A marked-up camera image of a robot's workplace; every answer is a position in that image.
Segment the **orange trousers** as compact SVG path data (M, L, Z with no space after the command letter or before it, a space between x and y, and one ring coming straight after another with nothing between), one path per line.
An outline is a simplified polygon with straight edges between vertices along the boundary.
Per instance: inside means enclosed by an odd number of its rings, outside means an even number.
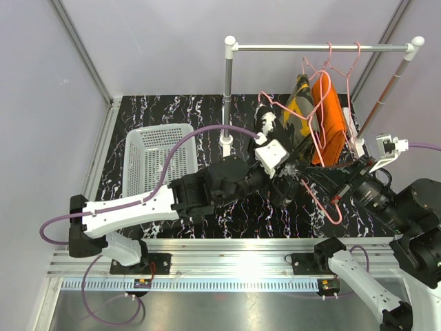
M320 142L325 142L325 147L320 148L320 153L325 166L337 164L342 149L345 145L347 126L340 101L333 83L329 82L328 77L322 76L322 85L320 79L315 82L312 88L312 97L314 105L317 106L330 86L329 94L325 97L322 105L316 111L319 122L323 121L325 131L320 131Z

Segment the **green yellow camouflage trousers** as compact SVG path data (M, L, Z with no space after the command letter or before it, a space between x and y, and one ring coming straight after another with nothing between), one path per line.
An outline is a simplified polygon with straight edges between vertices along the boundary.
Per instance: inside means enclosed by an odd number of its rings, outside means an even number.
M289 140L293 144L294 150L300 155L300 158L312 163L316 148L311 137L308 120L301 119L292 114L294 112L306 118L314 109L315 103L312 97L310 83L306 74L297 76L296 87L291 93L286 105L289 109L283 110L279 121L281 122Z

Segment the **black white camouflage trousers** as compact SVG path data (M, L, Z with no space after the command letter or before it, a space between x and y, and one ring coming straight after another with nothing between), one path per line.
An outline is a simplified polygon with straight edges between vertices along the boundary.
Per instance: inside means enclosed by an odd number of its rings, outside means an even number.
M284 161L278 168L287 162L296 161L302 166L302 169L306 167L317 167L313 166L311 163L307 163L300 158L300 155L294 150L287 133L285 132L281 122L278 117L274 114L273 110L268 106L259 106L254 115L254 132L258 134L262 132L270 141L277 139L283 147L288 151L289 157ZM263 167L260 162L256 160L254 156L254 149L257 147L254 139L249 142L248 145L248 160L247 165L249 166L249 175L254 178L259 178L263 181L263 190L268 184L268 175L265 174ZM303 179L305 175L298 173L299 179Z

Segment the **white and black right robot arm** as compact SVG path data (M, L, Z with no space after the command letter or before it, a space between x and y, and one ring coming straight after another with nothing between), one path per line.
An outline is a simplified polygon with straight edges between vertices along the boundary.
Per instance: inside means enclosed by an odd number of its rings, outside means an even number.
M376 160L361 157L346 166L301 168L300 179L310 179L329 202L352 198L377 219L392 240L388 246L407 278L408 302L390 294L354 261L341 240L316 244L314 268L340 277L373 312L381 330L440 329L440 182L422 178L399 193L376 176Z

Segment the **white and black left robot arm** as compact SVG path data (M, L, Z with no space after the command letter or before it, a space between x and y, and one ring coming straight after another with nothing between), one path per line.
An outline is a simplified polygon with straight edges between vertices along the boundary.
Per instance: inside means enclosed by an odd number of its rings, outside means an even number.
M150 264L147 246L140 239L119 234L119 229L204 217L256 192L274 206L286 208L298 187L292 164L283 163L279 170L267 174L257 161L248 164L229 156L145 194L101 202L74 196L70 199L68 252L77 259L107 256L134 274L141 274Z

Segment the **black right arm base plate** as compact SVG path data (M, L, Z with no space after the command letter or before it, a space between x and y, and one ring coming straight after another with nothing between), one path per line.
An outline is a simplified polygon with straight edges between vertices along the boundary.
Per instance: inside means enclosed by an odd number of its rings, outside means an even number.
M292 268L294 275L306 276L316 272L316 264L312 253L292 253L284 256L285 263Z

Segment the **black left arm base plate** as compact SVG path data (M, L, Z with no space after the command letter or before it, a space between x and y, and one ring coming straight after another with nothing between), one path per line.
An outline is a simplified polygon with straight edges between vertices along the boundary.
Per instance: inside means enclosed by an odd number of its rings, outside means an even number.
M147 261L142 261L136 265L122 266L116 260L112 260L110 265L110 274L139 274L139 275L168 275L170 268L172 255L168 253L149 253Z

